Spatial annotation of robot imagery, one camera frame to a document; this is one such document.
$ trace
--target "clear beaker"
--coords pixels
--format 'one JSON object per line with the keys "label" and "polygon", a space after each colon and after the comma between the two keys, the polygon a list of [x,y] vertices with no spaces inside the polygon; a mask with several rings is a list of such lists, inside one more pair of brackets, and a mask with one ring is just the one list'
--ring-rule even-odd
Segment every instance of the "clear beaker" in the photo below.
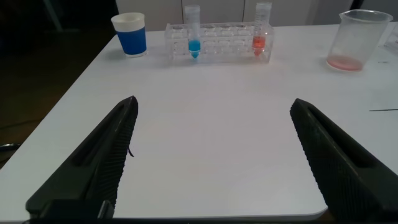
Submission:
{"label": "clear beaker", "polygon": [[338,70],[357,72],[371,56],[392,16],[371,10],[350,10],[340,14],[335,41],[327,63]]}

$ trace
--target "red liquid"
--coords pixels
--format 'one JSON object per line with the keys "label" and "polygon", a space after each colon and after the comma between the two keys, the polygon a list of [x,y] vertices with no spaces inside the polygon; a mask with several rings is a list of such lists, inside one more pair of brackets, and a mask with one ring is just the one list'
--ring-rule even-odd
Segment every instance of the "red liquid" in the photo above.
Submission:
{"label": "red liquid", "polygon": [[266,38],[265,37],[259,37],[259,36],[253,37],[252,48],[253,48],[254,54],[256,56],[263,53],[265,47],[266,47]]}
{"label": "red liquid", "polygon": [[332,55],[326,61],[332,67],[349,72],[361,71],[363,68],[359,60],[347,56]]}

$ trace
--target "test tube cap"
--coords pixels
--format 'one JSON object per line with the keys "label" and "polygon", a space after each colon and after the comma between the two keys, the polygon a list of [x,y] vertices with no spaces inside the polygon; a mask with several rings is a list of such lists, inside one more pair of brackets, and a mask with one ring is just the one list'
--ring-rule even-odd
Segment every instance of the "test tube cap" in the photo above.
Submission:
{"label": "test tube cap", "polygon": [[257,2],[256,9],[257,10],[271,10],[272,3],[271,2]]}
{"label": "test tube cap", "polygon": [[199,13],[200,12],[200,6],[199,5],[189,5],[184,7],[184,11],[186,14],[191,14],[191,13]]}

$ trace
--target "paper cup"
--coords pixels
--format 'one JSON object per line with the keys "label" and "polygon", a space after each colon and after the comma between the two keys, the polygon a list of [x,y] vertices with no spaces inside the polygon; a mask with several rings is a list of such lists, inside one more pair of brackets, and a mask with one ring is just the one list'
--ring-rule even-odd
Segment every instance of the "paper cup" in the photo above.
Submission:
{"label": "paper cup", "polygon": [[128,57],[140,57],[146,53],[145,15],[139,12],[123,13],[112,17],[124,53]]}

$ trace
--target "white wall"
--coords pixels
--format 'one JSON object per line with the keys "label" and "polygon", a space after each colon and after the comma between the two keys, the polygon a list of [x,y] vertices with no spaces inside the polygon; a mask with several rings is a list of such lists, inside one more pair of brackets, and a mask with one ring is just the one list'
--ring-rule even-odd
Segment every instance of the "white wall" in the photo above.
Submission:
{"label": "white wall", "polygon": [[[339,24],[339,13],[349,10],[353,0],[116,0],[119,13],[142,12],[146,30],[165,30],[166,24],[183,24],[183,7],[198,4],[201,23],[254,21],[256,3],[272,2],[272,26]],[[395,8],[384,2],[393,2]],[[365,0],[364,7],[397,12],[398,0]]]}
{"label": "white wall", "polygon": [[313,25],[339,24],[342,12],[350,9],[353,0],[317,0]]}
{"label": "white wall", "polygon": [[[256,3],[264,0],[246,0],[243,21],[254,21]],[[322,0],[267,0],[272,2],[272,26],[303,26],[312,24],[316,1]]]}
{"label": "white wall", "polygon": [[191,4],[199,5],[201,23],[242,22],[244,1],[245,0],[182,0],[182,6],[184,7]]}
{"label": "white wall", "polygon": [[365,0],[361,9],[370,9],[388,13],[398,21],[398,0]]}

